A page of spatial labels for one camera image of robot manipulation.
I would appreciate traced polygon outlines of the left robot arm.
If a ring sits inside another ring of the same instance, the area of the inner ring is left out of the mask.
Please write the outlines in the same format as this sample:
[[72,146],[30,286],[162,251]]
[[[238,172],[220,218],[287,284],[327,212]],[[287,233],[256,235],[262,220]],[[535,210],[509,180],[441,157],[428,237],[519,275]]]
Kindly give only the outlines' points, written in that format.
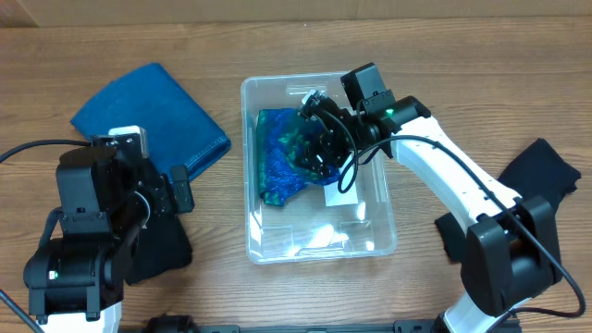
[[116,332],[141,230],[192,210],[187,169],[159,173],[128,133],[62,154],[55,177],[61,212],[23,272],[29,313],[42,332]]

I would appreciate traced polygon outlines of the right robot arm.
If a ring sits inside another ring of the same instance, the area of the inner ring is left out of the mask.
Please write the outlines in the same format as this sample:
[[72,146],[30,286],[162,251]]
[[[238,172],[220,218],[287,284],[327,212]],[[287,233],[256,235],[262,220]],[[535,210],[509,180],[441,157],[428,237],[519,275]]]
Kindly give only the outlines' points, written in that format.
[[340,79],[350,108],[311,90],[298,111],[323,125],[301,158],[326,178],[344,171],[348,191],[363,156],[383,151],[410,169],[436,194],[464,236],[464,294],[434,320],[430,332],[495,332],[528,311],[526,302],[566,279],[561,266],[555,214],[541,196],[525,199],[489,176],[444,133],[431,111],[413,96],[394,97],[373,63]]

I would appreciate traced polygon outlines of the clear plastic storage bin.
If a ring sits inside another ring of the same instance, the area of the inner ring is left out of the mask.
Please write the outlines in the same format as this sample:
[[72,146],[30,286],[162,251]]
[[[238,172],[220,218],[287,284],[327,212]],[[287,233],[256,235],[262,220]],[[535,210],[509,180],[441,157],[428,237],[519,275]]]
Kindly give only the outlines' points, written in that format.
[[338,72],[259,76],[241,85],[246,249],[256,264],[388,255],[397,246],[383,154],[360,166],[355,180],[358,204],[326,207],[324,187],[318,185],[307,186],[282,207],[259,197],[259,111],[297,108],[310,90],[323,91],[349,109],[340,77]]

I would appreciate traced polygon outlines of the white label in bin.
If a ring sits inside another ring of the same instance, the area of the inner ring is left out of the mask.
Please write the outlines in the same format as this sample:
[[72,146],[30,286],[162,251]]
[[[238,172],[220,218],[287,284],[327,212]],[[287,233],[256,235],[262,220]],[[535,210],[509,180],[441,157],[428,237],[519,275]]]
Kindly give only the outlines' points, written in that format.
[[338,190],[338,183],[334,182],[324,187],[324,195],[326,207],[359,203],[355,185],[352,185],[346,193],[341,193]]

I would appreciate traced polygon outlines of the blue denim cloth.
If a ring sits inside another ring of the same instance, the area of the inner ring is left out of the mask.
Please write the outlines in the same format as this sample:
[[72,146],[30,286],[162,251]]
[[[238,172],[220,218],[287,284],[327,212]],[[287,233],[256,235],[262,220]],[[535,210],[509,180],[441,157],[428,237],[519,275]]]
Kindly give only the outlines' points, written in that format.
[[194,180],[231,148],[225,131],[158,63],[111,81],[70,123],[85,138],[112,128],[145,129],[150,159],[169,178],[172,167],[184,165]]

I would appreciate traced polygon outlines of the sparkly blue green cloth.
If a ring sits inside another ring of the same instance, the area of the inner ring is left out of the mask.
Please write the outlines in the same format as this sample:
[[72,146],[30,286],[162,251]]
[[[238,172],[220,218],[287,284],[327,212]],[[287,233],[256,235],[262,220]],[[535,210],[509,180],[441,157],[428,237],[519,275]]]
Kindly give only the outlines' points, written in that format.
[[326,186],[340,172],[328,166],[326,176],[312,170],[305,150],[325,132],[317,121],[305,120],[294,108],[262,109],[256,125],[258,194],[267,205],[282,207],[309,184]]

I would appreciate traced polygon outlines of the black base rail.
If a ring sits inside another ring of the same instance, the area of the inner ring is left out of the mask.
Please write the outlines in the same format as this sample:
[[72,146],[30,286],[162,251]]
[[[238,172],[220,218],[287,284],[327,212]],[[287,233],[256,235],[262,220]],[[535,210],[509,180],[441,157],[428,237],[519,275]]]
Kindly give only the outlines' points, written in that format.
[[351,324],[329,326],[239,327],[237,325],[198,326],[190,315],[153,317],[145,327],[120,327],[118,333],[445,333],[443,320],[404,319],[392,324]]

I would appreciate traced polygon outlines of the black cloth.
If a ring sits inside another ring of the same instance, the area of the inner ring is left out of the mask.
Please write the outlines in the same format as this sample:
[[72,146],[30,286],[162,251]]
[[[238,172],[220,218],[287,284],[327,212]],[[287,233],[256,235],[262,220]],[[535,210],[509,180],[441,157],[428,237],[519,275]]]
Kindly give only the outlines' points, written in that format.
[[[537,139],[501,172],[498,181],[524,199],[541,196],[555,212],[563,198],[577,190],[581,173],[566,163],[544,139]],[[465,253],[465,234],[451,213],[435,220],[450,261],[460,263]]]
[[151,213],[139,232],[126,275],[128,285],[155,278],[168,270],[180,269],[192,261],[192,247],[176,215]]

